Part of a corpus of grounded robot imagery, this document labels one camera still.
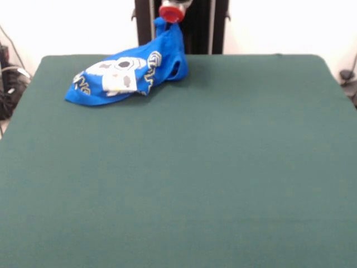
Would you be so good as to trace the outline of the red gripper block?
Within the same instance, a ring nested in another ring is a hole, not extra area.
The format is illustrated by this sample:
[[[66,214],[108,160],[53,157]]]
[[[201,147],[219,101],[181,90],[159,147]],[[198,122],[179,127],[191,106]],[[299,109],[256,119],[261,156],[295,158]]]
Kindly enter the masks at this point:
[[[185,8],[183,6],[161,6],[159,15],[168,23],[179,23],[185,17]]]

